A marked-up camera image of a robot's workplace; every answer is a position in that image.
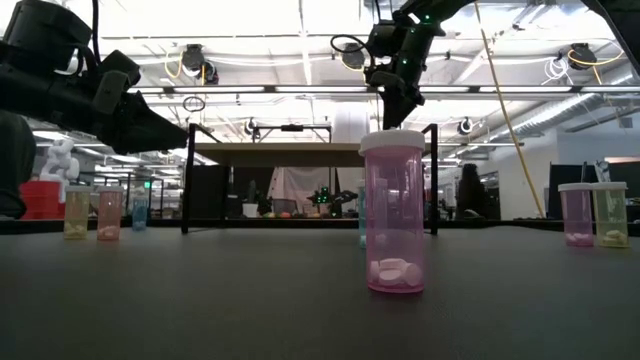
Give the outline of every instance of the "pole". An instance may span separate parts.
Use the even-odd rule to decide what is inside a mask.
[[[196,150],[196,124],[189,124],[189,145],[187,148],[187,168],[184,175],[184,193],[182,196],[182,233],[189,233],[191,216],[191,182],[193,180],[193,158]]]

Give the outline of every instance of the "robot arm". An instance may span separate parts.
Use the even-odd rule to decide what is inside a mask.
[[[127,92],[140,80],[139,66],[119,51],[96,61],[90,38],[91,29],[62,6],[18,2],[0,41],[0,109],[93,134],[119,154],[185,147],[185,131]],[[76,49],[87,71],[56,73]]]
[[[640,1],[582,0],[600,14],[640,72]],[[365,45],[372,57],[391,57],[389,64],[365,68],[365,82],[378,88],[384,102],[383,128],[399,127],[418,105],[420,77],[427,70],[425,60],[435,36],[444,36],[440,24],[474,0],[409,0],[394,11],[393,20],[374,25]]]

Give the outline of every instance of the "white bottle cap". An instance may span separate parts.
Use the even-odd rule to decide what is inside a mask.
[[[424,152],[424,134],[411,130],[387,130],[369,134],[360,141],[360,155],[372,149],[394,146],[408,146]]]

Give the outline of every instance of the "ceiling light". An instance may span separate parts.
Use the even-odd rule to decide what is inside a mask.
[[[367,92],[366,86],[276,86],[282,93],[357,93]]]
[[[452,158],[438,159],[438,162],[449,162],[449,163],[451,163],[451,162],[459,163],[461,161],[462,160],[460,160],[460,159],[452,159]],[[422,162],[431,162],[431,159],[422,159]]]
[[[53,141],[69,139],[67,135],[55,131],[34,131],[33,136]]]
[[[167,175],[180,175],[178,170],[160,170],[160,172]]]
[[[466,93],[469,91],[468,86],[421,86],[420,92],[438,93],[438,92],[459,92]]]
[[[82,151],[85,154],[89,154],[89,155],[104,156],[103,153],[97,152],[97,151],[91,150],[91,149],[79,148],[78,150]]]
[[[171,79],[169,79],[169,78],[160,78],[160,81],[166,82],[166,83],[170,84],[171,86],[176,86],[176,83],[171,81]]]
[[[122,161],[122,162],[128,162],[128,163],[141,163],[141,162],[145,162],[142,159],[139,159],[137,157],[134,156],[123,156],[123,155],[109,155],[111,158],[113,158],[114,160],[118,160],[118,161]]]
[[[460,121],[458,124],[458,134],[460,135],[469,135],[473,131],[473,121],[468,117],[465,117],[464,120]]]
[[[93,144],[75,144],[75,147],[109,147],[109,145],[93,143]]]
[[[438,146],[442,146],[442,147],[458,147],[462,145],[461,143],[450,143],[450,142],[439,142]]]
[[[571,86],[501,86],[500,91],[503,93],[550,93],[550,92],[568,92]],[[483,86],[480,92],[496,92],[496,88]]]
[[[135,94],[140,91],[143,94],[162,94],[164,93],[163,88],[159,87],[140,87],[140,88],[131,88],[127,92],[129,94]]]
[[[211,93],[255,93],[264,92],[264,86],[198,86],[176,87],[173,91],[187,94],[211,94]]]
[[[598,93],[635,93],[640,92],[640,86],[585,86],[582,88],[582,91]]]

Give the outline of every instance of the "dark table surface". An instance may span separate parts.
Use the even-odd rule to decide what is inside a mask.
[[[390,296],[367,289],[355,230],[2,236],[0,359],[640,357],[639,251],[425,238],[425,292]]]

